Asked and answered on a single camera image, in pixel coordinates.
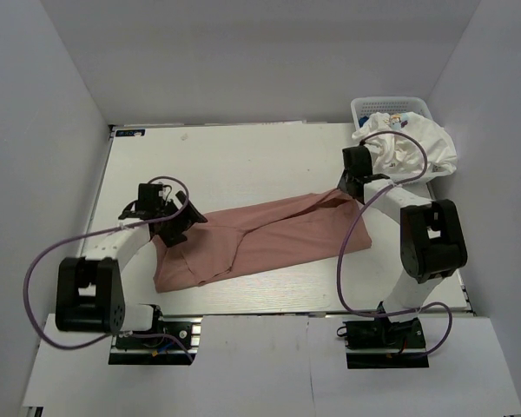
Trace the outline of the white printed t shirt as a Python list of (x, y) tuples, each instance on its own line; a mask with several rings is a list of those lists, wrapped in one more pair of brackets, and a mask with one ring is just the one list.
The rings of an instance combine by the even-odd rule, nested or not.
[(458, 156), (451, 136), (433, 120), (414, 112), (370, 115), (352, 134), (366, 140), (373, 170), (398, 180), (424, 173), (428, 181), (455, 172)]

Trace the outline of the pink t shirt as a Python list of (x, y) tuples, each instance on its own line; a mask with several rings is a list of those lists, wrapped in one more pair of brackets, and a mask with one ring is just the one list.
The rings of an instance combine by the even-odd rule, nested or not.
[(153, 240), (159, 293), (369, 249), (359, 205), (338, 189), (208, 213), (172, 248)]

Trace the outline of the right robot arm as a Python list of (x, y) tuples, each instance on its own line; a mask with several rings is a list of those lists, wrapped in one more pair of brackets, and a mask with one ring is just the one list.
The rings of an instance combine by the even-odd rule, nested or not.
[(392, 347), (406, 336), (404, 322), (416, 318), (430, 293), (465, 266), (468, 254), (458, 211), (451, 200), (420, 197), (382, 174), (373, 173), (364, 146), (342, 149), (344, 171), (338, 188), (399, 225), (402, 271), (392, 292), (374, 313), (347, 308), (361, 317), (384, 318), (374, 325), (376, 339)]

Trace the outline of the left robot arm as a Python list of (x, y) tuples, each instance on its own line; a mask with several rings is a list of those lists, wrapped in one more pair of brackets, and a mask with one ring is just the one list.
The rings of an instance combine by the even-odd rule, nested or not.
[(166, 325), (152, 304), (128, 304), (122, 271), (138, 251), (157, 237), (168, 248), (187, 240), (185, 233), (205, 223), (189, 199), (186, 186), (177, 192), (158, 179), (141, 183), (137, 198), (118, 216), (118, 225), (78, 258), (59, 266), (56, 327), (64, 332), (136, 333), (146, 346), (161, 344)]

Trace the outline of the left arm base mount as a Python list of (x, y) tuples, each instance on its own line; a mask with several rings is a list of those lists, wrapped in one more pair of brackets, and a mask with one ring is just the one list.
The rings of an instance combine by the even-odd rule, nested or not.
[(115, 337), (109, 350), (109, 365), (189, 366), (201, 337), (200, 318), (161, 318), (153, 331)]

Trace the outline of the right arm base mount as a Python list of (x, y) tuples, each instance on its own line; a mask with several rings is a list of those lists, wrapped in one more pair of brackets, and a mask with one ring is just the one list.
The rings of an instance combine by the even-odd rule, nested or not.
[(345, 342), (348, 369), (429, 368), (419, 319), (345, 321), (336, 335)]

